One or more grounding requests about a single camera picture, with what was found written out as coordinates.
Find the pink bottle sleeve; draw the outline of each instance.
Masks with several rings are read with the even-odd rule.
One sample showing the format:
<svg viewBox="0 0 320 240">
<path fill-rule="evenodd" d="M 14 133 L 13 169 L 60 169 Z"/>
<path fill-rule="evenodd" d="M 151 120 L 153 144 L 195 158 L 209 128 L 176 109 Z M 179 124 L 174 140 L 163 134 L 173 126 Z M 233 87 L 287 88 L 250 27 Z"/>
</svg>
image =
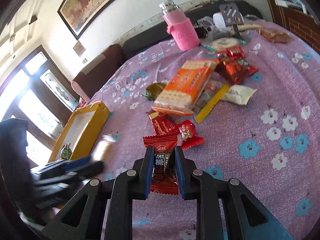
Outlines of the pink bottle sleeve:
<svg viewBox="0 0 320 240">
<path fill-rule="evenodd" d="M 171 34 L 179 49 L 187 51 L 200 44 L 198 35 L 189 18 L 185 21 L 167 27 L 167 33 Z"/>
</svg>

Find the framed painting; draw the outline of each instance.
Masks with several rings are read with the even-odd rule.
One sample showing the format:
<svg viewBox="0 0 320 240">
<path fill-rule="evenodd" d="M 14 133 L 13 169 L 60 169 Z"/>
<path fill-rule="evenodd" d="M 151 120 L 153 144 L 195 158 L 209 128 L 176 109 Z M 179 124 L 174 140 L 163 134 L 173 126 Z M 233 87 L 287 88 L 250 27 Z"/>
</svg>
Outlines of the framed painting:
<svg viewBox="0 0 320 240">
<path fill-rule="evenodd" d="M 114 0 L 63 0 L 58 14 L 78 40 L 99 13 Z"/>
</svg>

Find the white wall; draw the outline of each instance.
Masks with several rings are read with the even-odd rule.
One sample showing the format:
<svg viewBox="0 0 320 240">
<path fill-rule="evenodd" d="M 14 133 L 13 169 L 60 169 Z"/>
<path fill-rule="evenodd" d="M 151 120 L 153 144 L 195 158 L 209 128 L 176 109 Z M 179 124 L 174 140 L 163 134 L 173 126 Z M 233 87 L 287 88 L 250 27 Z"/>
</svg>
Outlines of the white wall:
<svg viewBox="0 0 320 240">
<path fill-rule="evenodd" d="M 166 0 L 115 0 L 91 23 L 79 39 L 86 48 L 79 57 L 73 50 L 76 39 L 57 14 L 63 0 L 46 0 L 41 8 L 35 33 L 41 33 L 44 48 L 67 78 L 74 78 L 84 67 L 118 37 L 161 12 Z M 191 0 L 174 0 L 181 4 Z"/>
</svg>

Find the yellow box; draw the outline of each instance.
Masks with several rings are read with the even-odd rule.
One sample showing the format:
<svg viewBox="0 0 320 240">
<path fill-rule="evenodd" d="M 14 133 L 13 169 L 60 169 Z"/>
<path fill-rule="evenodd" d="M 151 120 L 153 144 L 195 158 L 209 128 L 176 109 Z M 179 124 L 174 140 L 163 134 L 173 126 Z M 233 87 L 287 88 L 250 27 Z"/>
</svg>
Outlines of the yellow box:
<svg viewBox="0 0 320 240">
<path fill-rule="evenodd" d="M 88 156 L 109 114 L 109 109 L 101 101 L 74 111 L 52 150 L 49 163 L 60 158 L 65 143 L 70 143 L 70 160 Z"/>
</svg>

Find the brown brick pattern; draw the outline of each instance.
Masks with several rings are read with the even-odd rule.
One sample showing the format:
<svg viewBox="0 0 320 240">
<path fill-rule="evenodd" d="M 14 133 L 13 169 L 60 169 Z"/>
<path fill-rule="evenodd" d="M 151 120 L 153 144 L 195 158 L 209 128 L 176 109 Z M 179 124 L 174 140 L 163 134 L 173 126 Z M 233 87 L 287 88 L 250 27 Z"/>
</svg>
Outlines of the brown brick pattern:
<svg viewBox="0 0 320 240">
<path fill-rule="evenodd" d="M 290 31 L 320 54 L 320 35 L 292 18 L 289 18 L 289 23 Z"/>
</svg>

